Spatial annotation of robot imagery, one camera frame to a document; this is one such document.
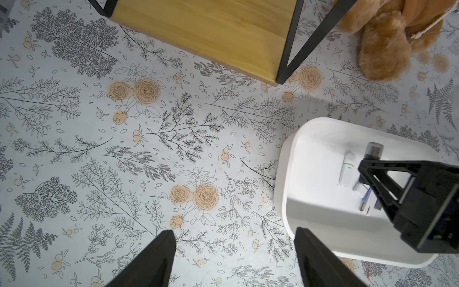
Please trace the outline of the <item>white usb drive green stripe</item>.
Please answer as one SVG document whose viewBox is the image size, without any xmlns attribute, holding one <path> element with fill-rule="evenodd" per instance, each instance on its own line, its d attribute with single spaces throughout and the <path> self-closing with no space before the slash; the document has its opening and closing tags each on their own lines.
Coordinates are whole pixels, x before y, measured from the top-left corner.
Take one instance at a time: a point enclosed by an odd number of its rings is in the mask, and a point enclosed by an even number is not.
<svg viewBox="0 0 459 287">
<path fill-rule="evenodd" d="M 350 150 L 346 151 L 338 181 L 339 185 L 343 188 L 351 187 L 355 166 L 355 154 Z"/>
</svg>

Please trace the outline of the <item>brown teddy bear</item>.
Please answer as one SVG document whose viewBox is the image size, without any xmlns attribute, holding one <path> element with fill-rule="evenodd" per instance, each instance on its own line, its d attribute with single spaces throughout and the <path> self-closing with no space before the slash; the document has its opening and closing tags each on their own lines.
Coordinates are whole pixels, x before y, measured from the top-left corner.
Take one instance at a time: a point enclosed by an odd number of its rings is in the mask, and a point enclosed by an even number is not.
<svg viewBox="0 0 459 287">
<path fill-rule="evenodd" d="M 358 0 L 338 22 L 343 32 L 360 33 L 358 65 L 371 81 L 397 80 L 414 53 L 436 43 L 454 0 Z"/>
</svg>

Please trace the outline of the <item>purple silver swivel usb drive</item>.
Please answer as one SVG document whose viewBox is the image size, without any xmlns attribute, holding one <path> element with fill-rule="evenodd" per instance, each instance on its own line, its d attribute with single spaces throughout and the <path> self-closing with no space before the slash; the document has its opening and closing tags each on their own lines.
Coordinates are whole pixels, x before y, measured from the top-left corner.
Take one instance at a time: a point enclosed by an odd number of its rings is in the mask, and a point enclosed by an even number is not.
<svg viewBox="0 0 459 287">
<path fill-rule="evenodd" d="M 365 216 L 371 216 L 376 211 L 381 211 L 382 204 L 375 192 L 371 187 L 367 189 L 367 192 L 362 198 L 361 204 L 359 206 L 360 212 Z"/>
</svg>

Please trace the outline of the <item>white plastic storage box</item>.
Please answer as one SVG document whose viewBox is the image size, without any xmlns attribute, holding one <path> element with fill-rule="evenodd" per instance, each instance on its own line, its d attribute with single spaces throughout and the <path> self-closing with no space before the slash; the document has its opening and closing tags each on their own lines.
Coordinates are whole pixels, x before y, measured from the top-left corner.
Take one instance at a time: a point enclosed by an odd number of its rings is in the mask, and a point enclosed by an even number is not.
<svg viewBox="0 0 459 287">
<path fill-rule="evenodd" d="M 327 117 L 301 126 L 281 149 L 274 206 L 290 237 L 307 228 L 339 257 L 406 268 L 422 268 L 435 254 L 414 251 L 383 210 L 363 215 L 363 192 L 353 191 L 358 164 L 369 142 L 384 146 L 384 160 L 440 161 L 432 147 L 411 139 Z M 356 156 L 351 187 L 339 185 L 346 151 Z"/>
</svg>

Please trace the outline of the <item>wooden shelf black metal frame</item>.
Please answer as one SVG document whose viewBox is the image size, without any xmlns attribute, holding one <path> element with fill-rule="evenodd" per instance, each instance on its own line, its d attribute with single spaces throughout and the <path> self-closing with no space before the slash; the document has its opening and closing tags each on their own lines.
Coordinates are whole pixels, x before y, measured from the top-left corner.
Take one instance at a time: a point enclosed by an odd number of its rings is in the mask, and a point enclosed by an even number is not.
<svg viewBox="0 0 459 287">
<path fill-rule="evenodd" d="M 338 1 L 291 56 L 302 1 L 92 1 L 102 16 L 268 84 L 283 84 L 354 5 Z"/>
</svg>

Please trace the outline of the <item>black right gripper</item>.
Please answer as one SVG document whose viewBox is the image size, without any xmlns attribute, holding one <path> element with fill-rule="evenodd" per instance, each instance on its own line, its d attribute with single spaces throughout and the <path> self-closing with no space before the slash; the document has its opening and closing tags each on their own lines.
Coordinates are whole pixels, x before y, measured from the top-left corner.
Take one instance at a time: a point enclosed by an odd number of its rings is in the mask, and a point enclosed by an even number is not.
<svg viewBox="0 0 459 287">
<path fill-rule="evenodd" d="M 358 167 L 401 239 L 423 254 L 459 252 L 459 167 L 363 159 Z M 409 175 L 404 187 L 388 173 Z"/>
</svg>

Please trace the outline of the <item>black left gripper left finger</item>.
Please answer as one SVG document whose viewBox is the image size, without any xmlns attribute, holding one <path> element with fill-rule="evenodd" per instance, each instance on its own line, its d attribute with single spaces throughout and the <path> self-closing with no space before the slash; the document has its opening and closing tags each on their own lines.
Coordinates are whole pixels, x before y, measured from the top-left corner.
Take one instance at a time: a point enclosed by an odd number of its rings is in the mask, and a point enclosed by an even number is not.
<svg viewBox="0 0 459 287">
<path fill-rule="evenodd" d="M 172 230 L 165 230 L 146 246 L 113 280 L 109 287 L 166 287 L 176 253 Z"/>
</svg>

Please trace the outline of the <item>dark grey usb drive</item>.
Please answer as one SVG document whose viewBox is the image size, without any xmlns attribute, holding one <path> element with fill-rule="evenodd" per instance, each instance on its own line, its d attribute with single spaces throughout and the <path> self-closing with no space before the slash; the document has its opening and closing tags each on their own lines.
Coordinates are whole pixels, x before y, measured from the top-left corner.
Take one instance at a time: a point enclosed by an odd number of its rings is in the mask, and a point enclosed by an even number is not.
<svg viewBox="0 0 459 287">
<path fill-rule="evenodd" d="M 383 153 L 383 149 L 384 149 L 384 146 L 382 144 L 376 143 L 376 142 L 369 142 L 366 147 L 364 159 L 365 160 L 380 160 L 382 153 Z"/>
</svg>

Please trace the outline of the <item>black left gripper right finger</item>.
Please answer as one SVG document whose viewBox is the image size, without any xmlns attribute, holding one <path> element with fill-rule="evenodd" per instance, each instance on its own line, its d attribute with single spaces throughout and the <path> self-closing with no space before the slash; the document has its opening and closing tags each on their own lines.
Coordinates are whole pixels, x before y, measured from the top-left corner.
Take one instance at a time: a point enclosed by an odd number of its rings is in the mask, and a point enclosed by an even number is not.
<svg viewBox="0 0 459 287">
<path fill-rule="evenodd" d="M 306 287 L 366 287 L 309 229 L 298 227 L 294 244 Z"/>
</svg>

